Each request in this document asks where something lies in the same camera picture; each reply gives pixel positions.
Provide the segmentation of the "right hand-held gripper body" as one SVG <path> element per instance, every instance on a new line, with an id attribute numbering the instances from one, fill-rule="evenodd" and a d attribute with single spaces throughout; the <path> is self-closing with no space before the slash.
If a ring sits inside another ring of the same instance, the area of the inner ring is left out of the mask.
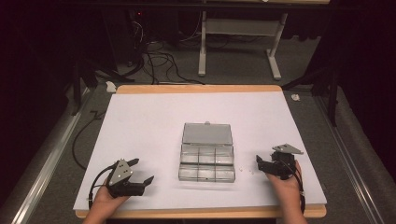
<path id="1" fill-rule="evenodd" d="M 290 144 L 274 146 L 272 150 L 274 153 L 271 158 L 276 166 L 275 175 L 282 180 L 289 179 L 296 172 L 294 155 L 303 155 L 304 153 Z"/>

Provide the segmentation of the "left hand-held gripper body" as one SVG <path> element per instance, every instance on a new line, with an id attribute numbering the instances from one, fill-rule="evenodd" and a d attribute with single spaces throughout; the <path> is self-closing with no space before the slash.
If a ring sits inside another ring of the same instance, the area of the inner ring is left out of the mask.
<path id="1" fill-rule="evenodd" d="M 115 168 L 106 181 L 106 187 L 113 198 L 120 196 L 142 196 L 144 194 L 145 187 L 142 183 L 132 183 L 129 181 L 132 174 L 132 166 L 128 166 L 126 160 L 121 159 L 116 162 Z"/>

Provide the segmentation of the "clear plastic compartment box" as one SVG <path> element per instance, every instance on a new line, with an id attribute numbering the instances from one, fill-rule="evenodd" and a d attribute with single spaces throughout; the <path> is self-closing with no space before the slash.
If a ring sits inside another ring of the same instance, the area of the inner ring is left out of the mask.
<path id="1" fill-rule="evenodd" d="M 193 182 L 235 181 L 233 136 L 230 124 L 185 123 L 178 179 Z"/>

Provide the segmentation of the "person's right hand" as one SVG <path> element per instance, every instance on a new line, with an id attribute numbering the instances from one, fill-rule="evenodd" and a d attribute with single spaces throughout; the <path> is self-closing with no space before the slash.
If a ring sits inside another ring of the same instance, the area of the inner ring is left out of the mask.
<path id="1" fill-rule="evenodd" d="M 281 202 L 291 202 L 300 200 L 300 187 L 295 176 L 287 179 L 281 180 L 275 175 L 266 174 L 272 184 L 277 198 Z"/>

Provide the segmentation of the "person's left hand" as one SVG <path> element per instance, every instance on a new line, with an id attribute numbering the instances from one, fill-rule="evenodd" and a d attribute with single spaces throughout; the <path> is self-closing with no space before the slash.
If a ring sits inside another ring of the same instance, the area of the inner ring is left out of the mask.
<path id="1" fill-rule="evenodd" d="M 120 196 L 113 198 L 110 195 L 107 187 L 102 186 L 96 192 L 91 210 L 99 211 L 100 213 L 113 214 L 121 205 L 123 205 L 129 199 L 129 196 Z"/>

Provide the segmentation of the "black metal stand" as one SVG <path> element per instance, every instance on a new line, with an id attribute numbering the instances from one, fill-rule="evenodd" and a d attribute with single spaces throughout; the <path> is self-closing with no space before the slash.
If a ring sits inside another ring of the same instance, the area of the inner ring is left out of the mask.
<path id="1" fill-rule="evenodd" d="M 334 69 L 322 67 L 282 85 L 281 89 L 283 91 L 288 91 L 298 85 L 312 84 L 311 93 L 313 96 L 328 96 L 327 116 L 331 125 L 335 127 L 335 108 L 337 105 L 338 91 L 337 81 L 338 73 Z"/>
<path id="2" fill-rule="evenodd" d="M 82 108 L 82 96 L 81 92 L 81 82 L 84 82 L 88 89 L 96 88 L 98 81 L 96 80 L 96 71 L 99 70 L 109 77 L 127 83 L 133 83 L 134 80 L 126 76 L 122 76 L 119 73 L 103 67 L 101 64 L 95 61 L 80 57 L 75 60 L 75 64 L 72 68 L 72 79 L 73 79 L 73 103 L 74 107 L 72 110 L 72 115 L 75 116 L 79 110 Z"/>

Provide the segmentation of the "aluminium rail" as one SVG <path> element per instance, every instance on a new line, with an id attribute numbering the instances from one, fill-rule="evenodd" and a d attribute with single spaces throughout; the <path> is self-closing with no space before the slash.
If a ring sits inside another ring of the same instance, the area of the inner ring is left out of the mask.
<path id="1" fill-rule="evenodd" d="M 352 160 L 347 146 L 339 133 L 338 129 L 332 124 L 331 120 L 328 118 L 327 107 L 325 105 L 324 100 L 321 97 L 314 97 L 314 101 L 324 117 L 328 128 L 332 134 L 332 138 L 335 141 L 337 146 L 337 151 L 344 165 L 346 174 L 349 178 L 349 181 L 360 201 L 361 207 L 364 210 L 365 215 L 369 219 L 371 224 L 385 224 L 384 219 L 382 218 L 374 200 L 370 190 L 368 189 L 366 183 L 363 181 L 361 177 L 361 173 L 359 172 L 355 162 Z"/>
<path id="2" fill-rule="evenodd" d="M 41 148 L 23 172 L 6 203 L 0 208 L 0 224 L 27 224 L 43 197 L 65 149 L 80 120 L 82 110 L 92 97 L 92 91 L 82 91 L 82 102 L 76 114 L 69 103 L 65 112 L 49 133 Z"/>

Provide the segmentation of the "white metal desk frame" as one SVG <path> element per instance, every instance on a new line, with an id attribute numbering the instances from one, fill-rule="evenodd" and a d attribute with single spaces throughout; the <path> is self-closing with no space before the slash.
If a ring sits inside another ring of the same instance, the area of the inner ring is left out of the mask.
<path id="1" fill-rule="evenodd" d="M 206 73 L 207 35 L 255 35 L 272 36 L 274 38 L 272 47 L 266 50 L 266 57 L 271 68 L 273 79 L 280 80 L 281 74 L 276 62 L 276 50 L 283 34 L 287 18 L 288 14 L 283 13 L 277 21 L 208 19 L 204 11 L 201 20 L 201 46 L 199 52 L 198 76 L 204 77 Z"/>

